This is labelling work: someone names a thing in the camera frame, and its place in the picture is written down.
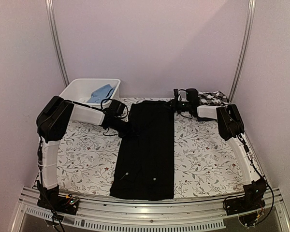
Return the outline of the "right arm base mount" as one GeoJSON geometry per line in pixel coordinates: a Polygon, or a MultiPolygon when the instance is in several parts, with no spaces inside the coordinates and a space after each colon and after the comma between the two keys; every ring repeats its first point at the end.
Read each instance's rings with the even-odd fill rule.
{"type": "Polygon", "coordinates": [[[229,196],[222,203],[227,215],[235,215],[265,207],[262,195],[246,193],[243,197],[229,196]]]}

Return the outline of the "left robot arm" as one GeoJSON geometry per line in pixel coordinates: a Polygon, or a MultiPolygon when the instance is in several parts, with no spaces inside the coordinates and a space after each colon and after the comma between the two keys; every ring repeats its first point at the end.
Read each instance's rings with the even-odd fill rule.
{"type": "Polygon", "coordinates": [[[44,203],[52,210],[62,206],[62,199],[58,196],[57,157],[60,141],[66,133],[69,122],[78,121],[104,129],[113,129],[120,138],[136,135],[132,124],[124,121],[123,111],[126,108],[126,105],[118,100],[112,100],[107,108],[97,108],[54,96],[40,112],[36,119],[40,138],[38,148],[40,180],[37,186],[44,203]]]}

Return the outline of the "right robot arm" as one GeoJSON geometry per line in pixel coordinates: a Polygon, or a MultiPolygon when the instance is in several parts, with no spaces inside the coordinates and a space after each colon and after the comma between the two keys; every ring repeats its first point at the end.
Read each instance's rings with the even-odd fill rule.
{"type": "Polygon", "coordinates": [[[243,192],[250,211],[267,189],[235,104],[219,91],[174,89],[174,195],[199,197],[243,192]]]}

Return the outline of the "black long sleeve shirt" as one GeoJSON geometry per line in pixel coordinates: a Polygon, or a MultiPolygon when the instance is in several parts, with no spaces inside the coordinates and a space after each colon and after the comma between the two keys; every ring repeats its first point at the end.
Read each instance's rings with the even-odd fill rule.
{"type": "Polygon", "coordinates": [[[135,134],[122,138],[110,196],[126,200],[174,197],[174,112],[166,101],[131,105],[135,134]]]}

